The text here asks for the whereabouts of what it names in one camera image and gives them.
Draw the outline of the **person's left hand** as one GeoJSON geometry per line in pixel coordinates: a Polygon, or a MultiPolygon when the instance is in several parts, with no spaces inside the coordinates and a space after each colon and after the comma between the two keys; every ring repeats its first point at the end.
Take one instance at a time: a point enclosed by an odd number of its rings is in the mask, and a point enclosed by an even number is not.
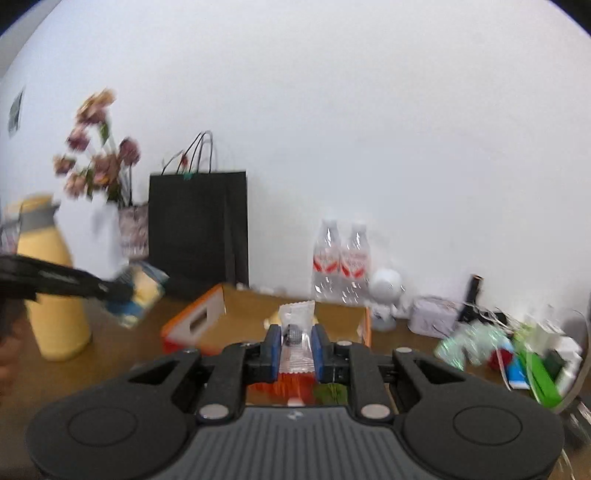
{"type": "Polygon", "coordinates": [[[19,373],[19,362],[31,327],[23,301],[11,301],[11,331],[1,339],[1,400],[13,390],[19,373]]]}

